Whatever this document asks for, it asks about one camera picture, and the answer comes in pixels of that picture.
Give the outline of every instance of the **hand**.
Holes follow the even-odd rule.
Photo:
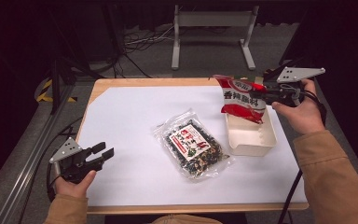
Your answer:
[[[315,84],[308,79],[301,80],[305,85],[304,90],[316,94]],[[321,113],[316,103],[308,97],[305,97],[301,105],[290,107],[278,102],[272,103],[278,113],[289,120],[290,125],[301,134],[316,133],[324,130],[324,124],[321,119]]]
[[[87,189],[97,175],[96,171],[90,171],[79,184],[65,181],[62,177],[58,177],[55,181],[56,191],[59,194],[72,196],[75,198],[85,198]]]

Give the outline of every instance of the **seaweed snack package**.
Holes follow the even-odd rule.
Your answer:
[[[192,109],[168,119],[153,134],[187,178],[216,176],[233,161]]]

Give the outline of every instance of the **table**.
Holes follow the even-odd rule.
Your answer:
[[[167,100],[178,93],[185,98]],[[200,182],[181,176],[151,134],[153,127],[191,106],[208,131],[227,148],[222,103],[221,88],[213,78],[97,80],[76,141],[82,147],[104,141],[106,148],[115,148],[115,157],[103,165],[89,188],[89,214],[282,209],[298,166],[272,109],[268,112],[277,146],[265,157],[234,157],[235,161],[217,177]],[[307,207],[301,180],[290,209]]]

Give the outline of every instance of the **person's left hand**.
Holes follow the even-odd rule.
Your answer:
[[[68,195],[75,198],[85,198],[87,189],[97,175],[96,171],[90,171],[79,184],[65,181],[62,177],[58,177],[55,181],[56,191],[58,194]]]

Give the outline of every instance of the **red snack bag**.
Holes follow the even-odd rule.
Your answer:
[[[254,99],[249,91],[266,92],[263,85],[243,79],[234,79],[222,75],[214,75],[223,90],[225,105],[222,113],[228,113],[255,123],[263,123],[261,119],[266,110],[266,102],[262,99]]]

